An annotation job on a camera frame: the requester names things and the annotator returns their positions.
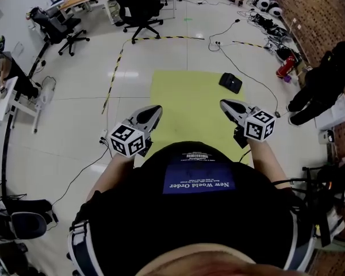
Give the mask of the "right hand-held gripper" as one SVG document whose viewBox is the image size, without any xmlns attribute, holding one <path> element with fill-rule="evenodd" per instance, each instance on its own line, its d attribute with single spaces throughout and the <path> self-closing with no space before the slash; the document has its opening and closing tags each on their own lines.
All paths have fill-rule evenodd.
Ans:
<svg viewBox="0 0 345 276">
<path fill-rule="evenodd" d="M 222 99 L 220 108 L 230 121 L 244 121 L 243 125 L 238 125 L 234 130 L 234 140 L 240 148 L 245 148 L 248 140 L 264 142 L 273 134 L 275 116 L 265 110 L 252 108 L 247 103 L 234 99 Z"/>
</svg>

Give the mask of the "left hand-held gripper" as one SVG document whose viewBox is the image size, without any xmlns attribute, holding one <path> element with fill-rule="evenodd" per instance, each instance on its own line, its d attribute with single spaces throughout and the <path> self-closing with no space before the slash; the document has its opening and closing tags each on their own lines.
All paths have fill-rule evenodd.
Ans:
<svg viewBox="0 0 345 276">
<path fill-rule="evenodd" d="M 160 105 L 150 105 L 136 110 L 129 118 L 131 126 L 118 122 L 110 131 L 109 139 L 112 148 L 125 157 L 139 154 L 143 157 L 152 146 L 150 134 L 158 125 L 163 108 Z"/>
</svg>

